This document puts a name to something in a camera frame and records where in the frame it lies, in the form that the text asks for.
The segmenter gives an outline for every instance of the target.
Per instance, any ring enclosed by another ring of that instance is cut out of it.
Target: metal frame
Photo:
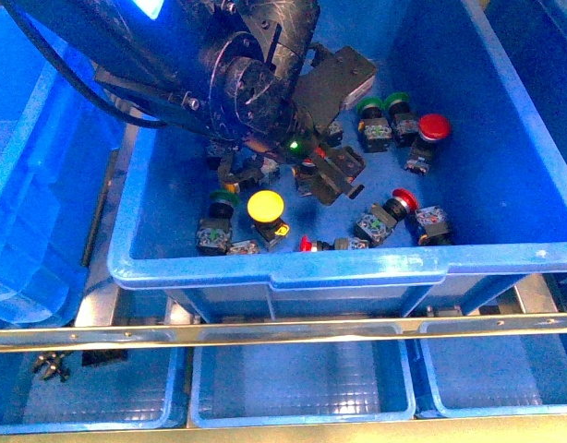
[[[72,434],[1,436],[0,443],[459,443],[567,442],[567,415],[526,415],[408,422],[294,425],[224,429],[80,432]]]

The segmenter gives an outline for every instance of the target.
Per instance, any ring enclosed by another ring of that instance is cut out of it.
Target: blue plastic bin
[[[523,274],[567,270],[567,167],[476,0],[322,0],[315,41],[353,45],[380,68],[374,93],[406,90],[420,114],[447,115],[453,135],[428,176],[403,170],[406,150],[366,155],[366,189],[322,207],[300,198],[288,167],[273,187],[291,233],[271,254],[199,257],[195,232],[218,186],[203,140],[185,131],[141,131],[112,240],[109,269],[130,289],[167,289],[208,321],[348,313],[405,316],[427,305],[465,313]],[[355,113],[343,113],[357,149]],[[456,246],[415,247],[401,224],[383,247],[294,253],[300,238],[351,233],[397,187],[441,205]],[[246,215],[234,239],[256,237]]]
[[[193,370],[200,427],[399,421],[415,412],[402,341],[198,348]]]
[[[567,0],[491,0],[487,17],[567,161]]]
[[[31,373],[36,353],[0,354],[0,434],[153,429],[185,422],[183,349],[129,350],[120,363],[65,360],[66,383]]]
[[[567,413],[567,335],[411,341],[409,351],[419,417]]]
[[[84,78],[89,60],[44,30]],[[0,7],[0,320],[67,323],[121,126],[49,66]]]

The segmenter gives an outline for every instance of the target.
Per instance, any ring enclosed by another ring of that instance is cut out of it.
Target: red push button
[[[441,114],[427,114],[419,119],[419,132],[430,141],[439,141],[450,135],[452,125],[450,120]]]

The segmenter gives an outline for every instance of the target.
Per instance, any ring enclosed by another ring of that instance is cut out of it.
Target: black plastic part
[[[300,77],[294,102],[305,107],[322,134],[342,110],[347,96],[376,75],[378,69],[355,49],[345,46]]]
[[[209,215],[213,219],[232,219],[235,209],[226,203],[213,202],[210,205]]]
[[[324,136],[324,141],[331,148],[341,146],[343,142],[344,129],[339,122],[332,122]]]
[[[411,106],[407,102],[397,102],[388,109],[388,115],[394,118],[397,114],[409,114]]]
[[[419,243],[422,246],[453,246],[455,242],[452,238],[448,235],[438,235],[435,237],[428,237],[424,241],[419,240]]]
[[[378,106],[369,106],[361,112],[361,118],[363,118],[364,120],[382,117],[382,110]]]
[[[382,206],[397,222],[400,222],[409,215],[403,204],[395,198],[389,198]]]
[[[425,175],[435,157],[435,144],[417,136],[409,151],[405,169],[413,174]]]
[[[127,349],[108,349],[82,352],[82,365],[109,365],[112,363],[125,362],[127,360]]]
[[[285,226],[285,222],[282,219],[277,219],[270,223],[260,223],[255,221],[254,226],[268,250],[276,246],[285,238],[284,236],[277,234],[277,231]]]

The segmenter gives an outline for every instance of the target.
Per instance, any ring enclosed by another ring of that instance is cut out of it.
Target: black cable
[[[37,28],[35,28],[27,16],[17,9],[13,2],[10,0],[1,0],[1,3],[17,26],[23,31],[37,50],[42,53],[45,60],[47,60],[60,73],[60,75],[66,79],[70,86],[77,90],[89,102],[113,117],[129,123],[130,125],[146,127],[148,129],[160,129],[161,127],[168,126],[166,122],[160,120],[153,121],[133,117],[108,103],[105,99],[100,97],[99,94],[92,90],[89,85],[80,79],[72,68],[70,68],[68,63],[66,63],[66,61],[58,55],[52,45],[43,38],[41,33],[37,30]]]

